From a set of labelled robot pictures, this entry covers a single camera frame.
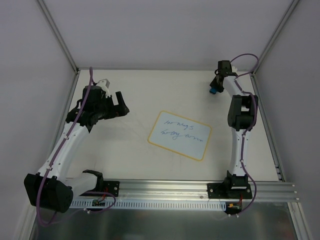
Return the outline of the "yellow framed small whiteboard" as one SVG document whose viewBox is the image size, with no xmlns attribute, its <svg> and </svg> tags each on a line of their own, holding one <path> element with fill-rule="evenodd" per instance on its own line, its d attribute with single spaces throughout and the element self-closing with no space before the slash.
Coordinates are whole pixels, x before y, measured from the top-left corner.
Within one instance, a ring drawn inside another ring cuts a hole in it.
<svg viewBox="0 0 320 240">
<path fill-rule="evenodd" d="M 211 126 L 161 111 L 147 138 L 149 144 L 181 156 L 202 161 L 211 137 Z"/>
</svg>

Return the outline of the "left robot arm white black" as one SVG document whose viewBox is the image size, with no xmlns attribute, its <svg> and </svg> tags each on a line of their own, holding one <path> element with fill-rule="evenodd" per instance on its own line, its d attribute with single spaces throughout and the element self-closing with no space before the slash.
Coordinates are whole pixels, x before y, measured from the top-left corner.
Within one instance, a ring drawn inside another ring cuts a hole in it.
<svg viewBox="0 0 320 240">
<path fill-rule="evenodd" d="M 35 174 L 27 174 L 24 187 L 32 206 L 65 213 L 72 200 L 81 195 L 98 196 L 105 190 L 104 178 L 96 170 L 84 170 L 68 180 L 67 173 L 77 149 L 99 121 L 126 116 L 129 113 L 123 95 L 115 93 L 114 103 L 108 88 L 85 86 L 82 98 L 67 114 L 62 134 L 50 156 Z"/>
</svg>

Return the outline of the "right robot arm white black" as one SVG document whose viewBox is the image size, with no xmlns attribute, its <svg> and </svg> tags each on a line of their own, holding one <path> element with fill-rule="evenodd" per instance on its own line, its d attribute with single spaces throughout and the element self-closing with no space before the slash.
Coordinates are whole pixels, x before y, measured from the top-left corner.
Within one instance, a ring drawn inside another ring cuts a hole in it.
<svg viewBox="0 0 320 240">
<path fill-rule="evenodd" d="M 253 178 L 247 170 L 247 150 L 251 132 L 257 123 L 258 97 L 245 91 L 238 82 L 229 60 L 220 60 L 210 83 L 210 93 L 227 91 L 231 98 L 227 124 L 231 128 L 232 149 L 229 170 L 221 183 L 207 184 L 209 199 L 253 198 L 250 181 Z"/>
</svg>

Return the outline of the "blue whiteboard eraser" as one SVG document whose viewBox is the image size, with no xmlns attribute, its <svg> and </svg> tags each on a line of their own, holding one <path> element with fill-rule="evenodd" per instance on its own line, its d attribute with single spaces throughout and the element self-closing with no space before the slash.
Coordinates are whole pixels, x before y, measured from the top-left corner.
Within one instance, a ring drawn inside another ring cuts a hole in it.
<svg viewBox="0 0 320 240">
<path fill-rule="evenodd" d="M 217 93 L 217 90 L 216 90 L 215 88 L 211 88 L 211 89 L 209 90 L 209 92 L 210 92 L 211 94 L 215 95 L 215 94 Z"/>
</svg>

